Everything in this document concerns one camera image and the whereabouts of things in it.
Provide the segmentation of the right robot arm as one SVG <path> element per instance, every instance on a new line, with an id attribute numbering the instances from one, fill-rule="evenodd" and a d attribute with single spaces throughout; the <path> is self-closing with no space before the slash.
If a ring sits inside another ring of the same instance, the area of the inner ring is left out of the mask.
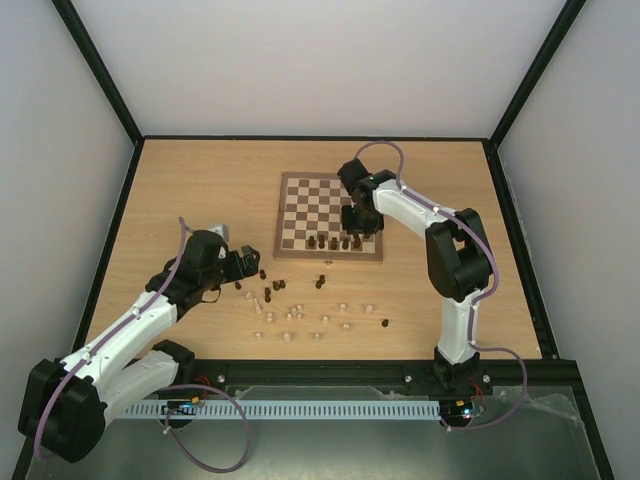
<path id="1" fill-rule="evenodd" d="M 373 235 L 384 229 L 384 218 L 391 217 L 424 240 L 428 277 L 442 297 L 434 375 L 443 390 L 460 390 L 479 372 L 478 299 L 488 287 L 495 264 L 479 214 L 440 206 L 389 170 L 370 173 L 359 159 L 343 164 L 337 176 L 351 198 L 341 208 L 347 233 Z"/>

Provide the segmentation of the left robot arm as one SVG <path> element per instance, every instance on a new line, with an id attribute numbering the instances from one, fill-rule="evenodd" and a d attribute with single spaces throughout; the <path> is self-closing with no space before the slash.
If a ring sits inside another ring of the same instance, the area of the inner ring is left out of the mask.
<path id="1" fill-rule="evenodd" d="M 232 250 L 222 226 L 181 235 L 178 254 L 154 275 L 113 324 L 59 360 L 40 361 L 29 373 L 18 430 L 43 450 L 75 463 L 91 452 L 106 428 L 151 393 L 193 372 L 194 354 L 164 340 L 142 349 L 203 301 L 209 291 L 259 271 L 249 245 Z"/>

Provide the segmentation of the dark piece pile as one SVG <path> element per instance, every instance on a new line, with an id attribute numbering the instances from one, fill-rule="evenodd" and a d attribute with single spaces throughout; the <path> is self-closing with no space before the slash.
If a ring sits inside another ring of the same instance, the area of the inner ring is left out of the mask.
<path id="1" fill-rule="evenodd" d="M 325 283 L 326 283 L 326 277 L 324 274 L 321 274 L 316 280 L 315 287 L 317 289 L 321 289 Z"/>

